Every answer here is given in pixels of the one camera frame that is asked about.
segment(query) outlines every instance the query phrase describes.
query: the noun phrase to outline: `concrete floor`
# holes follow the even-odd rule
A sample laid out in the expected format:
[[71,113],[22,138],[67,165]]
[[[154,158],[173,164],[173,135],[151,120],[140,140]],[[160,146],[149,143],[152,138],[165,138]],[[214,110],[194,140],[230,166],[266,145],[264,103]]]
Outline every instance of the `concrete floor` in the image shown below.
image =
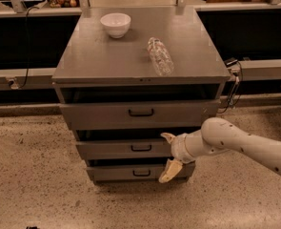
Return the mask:
[[[281,228],[281,177],[247,157],[200,157],[188,182],[95,186],[56,111],[0,108],[0,229]],[[281,140],[281,106],[228,110]]]

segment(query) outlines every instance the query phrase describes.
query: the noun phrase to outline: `white bowl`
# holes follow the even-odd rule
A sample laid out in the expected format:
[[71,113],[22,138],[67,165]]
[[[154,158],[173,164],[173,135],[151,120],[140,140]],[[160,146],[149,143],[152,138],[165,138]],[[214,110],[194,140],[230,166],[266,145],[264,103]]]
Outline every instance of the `white bowl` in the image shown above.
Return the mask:
[[125,13],[109,13],[100,19],[107,34],[113,38],[121,38],[129,30],[130,17]]

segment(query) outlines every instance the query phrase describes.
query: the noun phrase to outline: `black handle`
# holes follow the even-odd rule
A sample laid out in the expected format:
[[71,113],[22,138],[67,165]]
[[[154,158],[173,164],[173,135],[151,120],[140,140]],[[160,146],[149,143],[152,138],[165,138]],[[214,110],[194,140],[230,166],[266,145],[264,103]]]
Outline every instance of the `black handle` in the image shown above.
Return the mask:
[[130,146],[131,150],[134,151],[134,152],[147,152],[147,151],[150,151],[151,150],[151,145],[148,145],[146,146],[146,148],[137,148],[133,145]]
[[136,171],[132,171],[132,174],[135,176],[135,177],[149,177],[151,175],[151,170],[148,170],[145,174],[143,172],[141,173],[137,173]]
[[154,114],[153,109],[150,109],[149,112],[136,112],[129,109],[129,115],[131,117],[148,117],[148,116],[152,116],[153,114]]

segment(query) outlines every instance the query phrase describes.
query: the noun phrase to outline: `gray cabinet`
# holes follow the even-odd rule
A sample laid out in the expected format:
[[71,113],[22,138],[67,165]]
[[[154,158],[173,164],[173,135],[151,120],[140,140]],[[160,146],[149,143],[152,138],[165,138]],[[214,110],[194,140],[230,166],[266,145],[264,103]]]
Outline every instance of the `gray cabinet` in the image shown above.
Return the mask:
[[[119,40],[99,25],[109,12],[131,16],[131,29]],[[90,17],[80,18],[52,79],[92,181],[157,180],[171,158],[171,146],[160,134],[193,132],[216,115],[229,74],[215,60],[218,52],[200,20],[194,21],[194,11],[181,12],[173,7],[92,9]],[[159,19],[143,24],[155,16]],[[160,27],[171,18],[180,23]],[[175,63],[169,77],[154,72],[146,53],[149,37],[160,32]],[[186,165],[177,179],[187,180],[194,167]]]

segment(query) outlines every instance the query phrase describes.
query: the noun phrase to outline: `drawer front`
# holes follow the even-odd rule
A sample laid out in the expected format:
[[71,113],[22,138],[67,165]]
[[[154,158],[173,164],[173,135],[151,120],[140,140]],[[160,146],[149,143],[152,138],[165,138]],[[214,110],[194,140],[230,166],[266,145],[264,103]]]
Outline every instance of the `drawer front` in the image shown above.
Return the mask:
[[170,144],[161,139],[78,142],[76,148],[85,160],[171,156]]
[[200,126],[219,100],[61,105],[71,130]]
[[[194,171],[195,163],[185,165],[176,178],[190,177]],[[122,180],[158,180],[165,166],[135,165],[120,167],[88,167],[87,172],[93,181],[122,181]]]

